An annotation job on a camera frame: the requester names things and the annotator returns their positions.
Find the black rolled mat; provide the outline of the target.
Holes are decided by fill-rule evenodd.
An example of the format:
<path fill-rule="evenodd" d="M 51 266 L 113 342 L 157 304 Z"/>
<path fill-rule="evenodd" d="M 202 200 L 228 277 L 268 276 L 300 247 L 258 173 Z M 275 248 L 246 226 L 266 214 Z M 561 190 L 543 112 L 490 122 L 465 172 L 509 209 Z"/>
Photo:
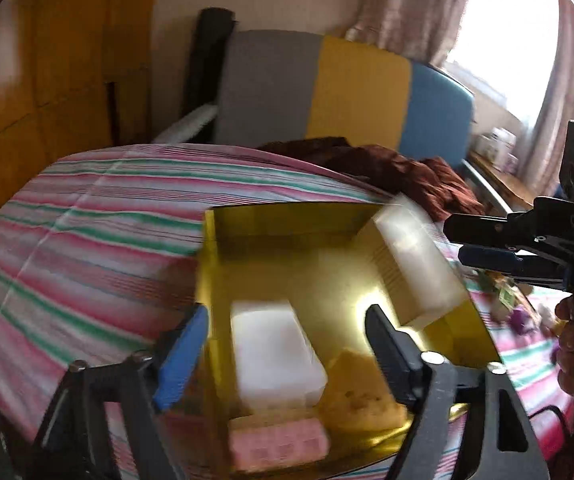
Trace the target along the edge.
<path fill-rule="evenodd" d="M 181 118 L 216 102 L 228 40 L 236 24 L 231 10 L 210 6 L 200 11 L 186 67 Z"/>

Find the dark red cloth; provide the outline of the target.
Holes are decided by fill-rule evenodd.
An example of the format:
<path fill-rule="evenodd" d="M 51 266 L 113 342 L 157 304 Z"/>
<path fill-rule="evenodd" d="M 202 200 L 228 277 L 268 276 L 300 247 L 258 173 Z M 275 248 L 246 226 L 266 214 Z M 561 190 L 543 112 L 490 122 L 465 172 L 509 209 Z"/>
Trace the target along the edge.
<path fill-rule="evenodd" d="M 353 146 L 342 136 L 270 142 L 260 149 L 361 180 L 391 195 L 403 194 L 435 222 L 451 214 L 483 214 L 484 206 L 441 157 L 405 157 L 378 144 Z"/>

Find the striped pink green bedsheet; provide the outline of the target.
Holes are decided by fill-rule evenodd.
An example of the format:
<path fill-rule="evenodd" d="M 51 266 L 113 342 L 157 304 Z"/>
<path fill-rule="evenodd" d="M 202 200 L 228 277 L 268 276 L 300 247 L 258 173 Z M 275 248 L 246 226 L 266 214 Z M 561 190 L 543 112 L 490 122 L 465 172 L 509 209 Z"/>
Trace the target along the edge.
<path fill-rule="evenodd" d="M 178 324 L 208 209 L 386 198 L 252 148 L 138 144 L 58 160 L 0 208 L 2 417 L 31 442 L 72 361 L 120 362 Z"/>

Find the pink hair roller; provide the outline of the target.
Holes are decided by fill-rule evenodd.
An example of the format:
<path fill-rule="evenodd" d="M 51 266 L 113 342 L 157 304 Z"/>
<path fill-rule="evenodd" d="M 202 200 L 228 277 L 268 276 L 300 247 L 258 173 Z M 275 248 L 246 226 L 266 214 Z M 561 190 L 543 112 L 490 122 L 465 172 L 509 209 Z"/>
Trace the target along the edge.
<path fill-rule="evenodd" d="M 261 472 L 315 463 L 327 456 L 329 438 L 313 415 L 261 420 L 241 417 L 230 422 L 228 446 L 236 471 Z"/>

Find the pink patterned curtain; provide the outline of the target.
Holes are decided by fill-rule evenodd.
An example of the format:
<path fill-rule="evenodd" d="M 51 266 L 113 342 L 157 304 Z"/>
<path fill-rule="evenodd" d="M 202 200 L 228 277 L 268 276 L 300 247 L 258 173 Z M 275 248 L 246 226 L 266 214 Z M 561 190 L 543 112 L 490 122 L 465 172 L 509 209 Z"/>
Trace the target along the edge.
<path fill-rule="evenodd" d="M 574 0 L 363 0 L 345 37 L 463 84 L 474 135 L 512 132 L 518 179 L 554 192 L 574 120 Z"/>

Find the white box on shelf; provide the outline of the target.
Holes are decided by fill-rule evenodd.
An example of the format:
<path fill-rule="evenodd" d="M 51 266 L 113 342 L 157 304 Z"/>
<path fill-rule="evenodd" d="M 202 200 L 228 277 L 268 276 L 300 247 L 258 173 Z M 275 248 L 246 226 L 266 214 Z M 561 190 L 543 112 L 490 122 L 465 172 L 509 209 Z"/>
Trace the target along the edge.
<path fill-rule="evenodd" d="M 474 144 L 474 152 L 487 160 L 495 169 L 503 170 L 516 145 L 516 136 L 504 128 L 493 128 L 481 133 Z"/>

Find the wooden side shelf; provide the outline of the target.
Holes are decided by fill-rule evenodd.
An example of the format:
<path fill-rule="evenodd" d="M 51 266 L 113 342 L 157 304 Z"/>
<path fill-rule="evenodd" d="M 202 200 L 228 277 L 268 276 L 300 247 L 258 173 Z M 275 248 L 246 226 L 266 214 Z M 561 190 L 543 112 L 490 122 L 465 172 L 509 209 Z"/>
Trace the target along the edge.
<path fill-rule="evenodd" d="M 473 166 L 484 180 L 500 194 L 500 197 L 511 206 L 514 211 L 528 210 L 533 206 L 535 195 L 517 177 L 505 174 L 496 169 L 482 156 L 470 152 L 467 162 Z"/>

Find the gold metal tray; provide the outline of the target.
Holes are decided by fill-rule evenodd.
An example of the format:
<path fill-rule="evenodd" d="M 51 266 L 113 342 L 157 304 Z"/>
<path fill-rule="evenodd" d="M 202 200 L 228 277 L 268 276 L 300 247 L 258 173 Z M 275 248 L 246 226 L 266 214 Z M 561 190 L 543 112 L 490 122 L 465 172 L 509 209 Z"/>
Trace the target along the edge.
<path fill-rule="evenodd" d="M 228 446 L 230 421 L 248 412 L 239 400 L 232 352 L 230 315 L 236 301 L 290 302 L 324 365 L 343 349 L 370 353 L 364 319 L 372 304 L 378 304 L 421 350 L 473 368 L 497 359 L 495 344 L 468 290 L 466 304 L 423 330 L 398 326 L 375 265 L 355 243 L 357 232 L 382 206 L 283 203 L 206 212 L 196 298 L 210 314 L 201 378 L 217 478 L 242 477 L 242 471 L 232 466 Z M 464 283 L 441 227 L 432 223 L 436 246 Z"/>

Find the cream medicine box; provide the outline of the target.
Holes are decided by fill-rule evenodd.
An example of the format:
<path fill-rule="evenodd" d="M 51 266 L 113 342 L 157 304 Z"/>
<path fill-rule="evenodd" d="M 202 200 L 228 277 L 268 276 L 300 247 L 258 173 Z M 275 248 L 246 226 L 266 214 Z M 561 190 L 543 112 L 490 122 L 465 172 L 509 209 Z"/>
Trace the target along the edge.
<path fill-rule="evenodd" d="M 469 301 L 462 279 L 433 234 L 428 214 L 399 195 L 355 235 L 357 249 L 375 265 L 403 328 L 423 330 Z"/>

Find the wooden wardrobe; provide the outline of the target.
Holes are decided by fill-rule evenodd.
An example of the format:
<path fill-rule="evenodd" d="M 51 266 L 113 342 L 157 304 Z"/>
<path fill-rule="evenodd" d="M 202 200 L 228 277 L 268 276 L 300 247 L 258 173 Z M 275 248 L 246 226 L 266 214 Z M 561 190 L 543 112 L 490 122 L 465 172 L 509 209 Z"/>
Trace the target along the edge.
<path fill-rule="evenodd" d="M 0 2 L 0 207 L 61 157 L 150 140 L 152 8 Z"/>

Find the yellow sponge with holes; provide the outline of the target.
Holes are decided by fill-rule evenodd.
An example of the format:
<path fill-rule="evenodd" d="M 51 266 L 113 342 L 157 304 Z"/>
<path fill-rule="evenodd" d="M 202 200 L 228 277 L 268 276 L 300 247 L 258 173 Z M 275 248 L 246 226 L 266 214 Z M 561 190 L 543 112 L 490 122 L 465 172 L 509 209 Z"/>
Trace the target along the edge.
<path fill-rule="evenodd" d="M 327 378 L 316 405 L 327 429 L 359 434 L 406 424 L 406 407 L 392 396 L 373 356 L 343 349 L 330 363 Z"/>

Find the white soap block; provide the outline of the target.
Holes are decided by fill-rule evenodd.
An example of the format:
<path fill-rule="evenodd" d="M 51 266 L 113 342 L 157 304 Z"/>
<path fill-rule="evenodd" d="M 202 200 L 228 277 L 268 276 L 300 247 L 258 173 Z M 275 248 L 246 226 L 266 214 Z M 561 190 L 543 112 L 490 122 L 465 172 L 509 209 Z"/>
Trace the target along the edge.
<path fill-rule="evenodd" d="M 230 315 L 236 386 L 252 413 L 311 408 L 327 373 L 288 301 L 236 301 Z"/>

